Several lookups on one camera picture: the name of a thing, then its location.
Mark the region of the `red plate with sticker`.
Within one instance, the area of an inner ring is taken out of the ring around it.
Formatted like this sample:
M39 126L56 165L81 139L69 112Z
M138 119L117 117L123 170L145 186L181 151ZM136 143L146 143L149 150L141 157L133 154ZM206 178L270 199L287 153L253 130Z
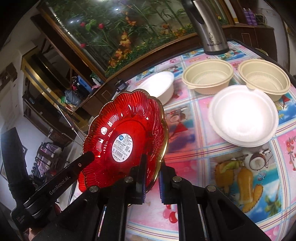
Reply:
M169 140L162 103L147 91L120 93L103 106L91 122L82 150L92 152L94 161L78 177L78 188L104 188L129 175L146 155L145 190L158 178Z

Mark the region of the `white bowl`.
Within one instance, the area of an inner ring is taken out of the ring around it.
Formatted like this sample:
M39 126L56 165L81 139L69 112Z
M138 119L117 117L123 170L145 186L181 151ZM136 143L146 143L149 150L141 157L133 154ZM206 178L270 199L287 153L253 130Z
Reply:
M165 105L174 93L174 74L163 71L147 78L136 90L145 90L150 96L156 97Z
M227 142L240 147L259 147L269 142L278 128L278 111L263 91L232 85L210 101L208 121Z

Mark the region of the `beige bowl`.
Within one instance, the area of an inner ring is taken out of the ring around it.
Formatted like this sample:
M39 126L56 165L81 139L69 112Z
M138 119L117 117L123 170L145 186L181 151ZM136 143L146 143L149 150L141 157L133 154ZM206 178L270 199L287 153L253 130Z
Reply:
M269 61L245 60L240 63L238 72L248 88L263 91L274 102L290 90L291 83L287 73Z
M182 82L189 90L203 95L214 95L229 86L234 76L230 63L209 59L197 62L183 72Z

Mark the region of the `colourful fruit tablecloth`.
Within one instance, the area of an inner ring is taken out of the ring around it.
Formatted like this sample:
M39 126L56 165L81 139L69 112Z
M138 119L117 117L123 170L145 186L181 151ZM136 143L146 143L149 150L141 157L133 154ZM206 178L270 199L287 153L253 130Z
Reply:
M186 68L207 59L202 49L173 57L132 77L128 90L157 72L173 73L175 92L165 105L170 133L166 164L194 185L217 186L235 204L245 194L237 182L246 178L255 202L241 209L271 240L281 240L295 221L295 79L275 104L279 126L271 141L260 148L236 147L220 138L208 122L211 96L189 90L182 82Z

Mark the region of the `small black jar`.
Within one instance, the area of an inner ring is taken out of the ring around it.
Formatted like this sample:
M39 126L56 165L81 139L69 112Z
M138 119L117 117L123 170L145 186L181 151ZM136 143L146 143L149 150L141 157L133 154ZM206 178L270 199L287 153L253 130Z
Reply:
M119 79L116 83L115 83L115 87L116 87L116 91L118 93L124 91L127 89L127 84L124 80Z

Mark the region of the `blue container on counter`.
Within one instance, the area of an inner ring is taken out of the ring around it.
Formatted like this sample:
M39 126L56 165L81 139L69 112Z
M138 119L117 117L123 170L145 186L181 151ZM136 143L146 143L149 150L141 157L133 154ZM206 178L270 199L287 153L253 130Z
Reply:
M79 84L82 85L89 93L91 93L92 88L90 87L90 85L81 76L78 75L77 78Z

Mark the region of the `flower display cabinet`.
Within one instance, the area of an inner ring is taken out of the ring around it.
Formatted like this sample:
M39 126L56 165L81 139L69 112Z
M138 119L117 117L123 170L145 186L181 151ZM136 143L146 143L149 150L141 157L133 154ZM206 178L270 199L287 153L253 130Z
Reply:
M40 1L44 20L103 78L196 33L180 1Z

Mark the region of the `green stool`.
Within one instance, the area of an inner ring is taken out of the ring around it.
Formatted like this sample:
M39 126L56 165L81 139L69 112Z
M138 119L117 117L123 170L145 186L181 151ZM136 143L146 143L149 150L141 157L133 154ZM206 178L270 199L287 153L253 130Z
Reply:
M262 54L265 54L266 56L269 56L268 53L266 51L264 51L263 49L259 49L259 48L255 48L257 51L259 51Z

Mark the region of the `wooden side counter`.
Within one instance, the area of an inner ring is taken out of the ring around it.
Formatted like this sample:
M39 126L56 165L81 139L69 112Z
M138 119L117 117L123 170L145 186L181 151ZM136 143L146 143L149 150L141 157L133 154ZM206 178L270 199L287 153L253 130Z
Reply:
M238 24L223 26L222 29L227 40L240 42L249 47L252 51L256 48L262 49L267 52L272 60L278 60L274 28L269 26ZM122 79L127 81L153 66L201 47L202 41L200 37L196 33L191 33L149 51L144 54L144 56L133 60L128 65L110 75L106 83L97 89L93 95L83 101L75 112L82 115L97 115L103 105L111 100L111 95L114 94L116 90L114 85L118 80Z

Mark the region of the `steel thermos jug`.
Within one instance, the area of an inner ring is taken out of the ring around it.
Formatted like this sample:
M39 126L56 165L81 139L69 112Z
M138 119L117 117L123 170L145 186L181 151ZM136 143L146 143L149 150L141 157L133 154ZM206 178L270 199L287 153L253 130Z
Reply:
M193 28L200 37L207 55L221 55L229 51L221 24L207 1L182 0Z

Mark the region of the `purple bottles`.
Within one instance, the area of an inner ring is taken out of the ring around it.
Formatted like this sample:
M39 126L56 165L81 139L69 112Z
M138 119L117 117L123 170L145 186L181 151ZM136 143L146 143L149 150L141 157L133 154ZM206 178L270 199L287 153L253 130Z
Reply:
M254 12L251 9L246 8L243 8L243 12L245 14L248 25L256 26L257 22Z

